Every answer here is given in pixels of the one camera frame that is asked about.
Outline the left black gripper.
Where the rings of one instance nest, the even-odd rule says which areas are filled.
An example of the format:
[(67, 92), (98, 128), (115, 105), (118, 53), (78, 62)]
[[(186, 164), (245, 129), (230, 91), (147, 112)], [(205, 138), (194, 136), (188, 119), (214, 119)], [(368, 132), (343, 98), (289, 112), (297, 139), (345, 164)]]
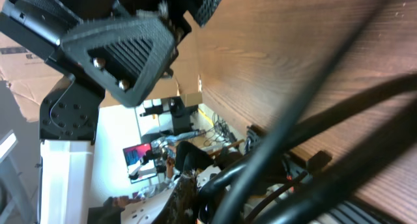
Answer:
[(5, 0), (1, 31), (63, 75), (140, 105), (172, 75), (192, 0)]

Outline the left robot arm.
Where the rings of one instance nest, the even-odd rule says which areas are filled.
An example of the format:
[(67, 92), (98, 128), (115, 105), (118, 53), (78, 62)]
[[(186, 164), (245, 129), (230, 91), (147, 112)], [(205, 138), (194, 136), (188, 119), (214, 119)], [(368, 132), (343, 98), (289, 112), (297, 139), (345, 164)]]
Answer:
[(1, 32), (62, 78), (40, 105), (39, 223), (86, 223), (100, 104), (172, 75), (190, 0), (5, 0)]

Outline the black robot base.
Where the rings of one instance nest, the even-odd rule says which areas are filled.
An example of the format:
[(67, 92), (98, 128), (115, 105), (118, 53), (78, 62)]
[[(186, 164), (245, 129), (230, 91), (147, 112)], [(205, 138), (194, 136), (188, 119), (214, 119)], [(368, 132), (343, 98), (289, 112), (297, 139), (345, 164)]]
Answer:
[[(274, 204), (309, 182), (332, 157), (318, 151), (309, 160), (289, 152), (253, 190), (244, 207), (244, 220), (252, 222)], [(416, 156), (387, 167), (356, 195), (319, 217), (317, 223), (409, 223), (416, 222), (416, 173), (410, 170)]]

